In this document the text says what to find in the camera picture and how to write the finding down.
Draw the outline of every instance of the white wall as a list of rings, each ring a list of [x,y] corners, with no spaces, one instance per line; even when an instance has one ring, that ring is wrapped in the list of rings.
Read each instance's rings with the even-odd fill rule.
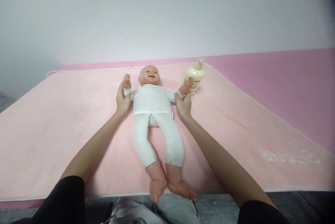
[[[0,0],[0,91],[61,64],[335,46],[327,0]]]

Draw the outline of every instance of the black sleeve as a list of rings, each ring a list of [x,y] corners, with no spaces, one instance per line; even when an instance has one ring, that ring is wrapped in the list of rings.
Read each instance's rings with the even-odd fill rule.
[[[85,183],[78,176],[61,179],[29,224],[85,223]]]
[[[279,210],[261,201],[248,201],[244,203],[238,215],[237,223],[289,224],[288,220]]]

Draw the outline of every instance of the lotion bottle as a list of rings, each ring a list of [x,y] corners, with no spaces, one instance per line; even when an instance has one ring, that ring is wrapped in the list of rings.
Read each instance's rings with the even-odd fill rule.
[[[193,67],[190,67],[188,70],[187,70],[187,73],[185,75],[185,78],[183,80],[183,83],[181,85],[184,84],[184,81],[185,80],[188,80],[189,77],[192,77],[193,78],[193,84],[192,84],[192,88],[191,88],[191,95],[193,95],[196,91],[196,89],[198,88],[203,76],[204,76],[204,72],[202,70],[202,66],[203,66],[203,61],[204,61],[204,58],[200,58],[197,63],[193,66]]]

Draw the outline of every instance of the white onesie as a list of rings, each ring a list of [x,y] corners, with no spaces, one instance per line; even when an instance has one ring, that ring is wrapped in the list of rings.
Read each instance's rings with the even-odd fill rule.
[[[165,162],[182,167],[184,146],[178,128],[173,120],[171,103],[175,103],[174,93],[164,87],[145,84],[134,90],[123,89],[124,96],[131,94],[134,102],[134,136],[136,151],[144,167],[157,160],[155,151],[148,141],[148,126],[160,127],[165,138]]]

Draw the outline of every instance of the doll leg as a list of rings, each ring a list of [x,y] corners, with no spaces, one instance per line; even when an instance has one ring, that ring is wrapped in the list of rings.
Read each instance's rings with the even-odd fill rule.
[[[173,115],[153,114],[165,138],[165,167],[169,190],[184,198],[195,200],[196,193],[183,181],[181,167],[184,160],[184,146]]]
[[[159,160],[157,160],[154,149],[148,141],[149,113],[134,115],[134,145],[146,168],[150,182],[150,198],[157,203],[163,191],[168,185],[165,173]]]

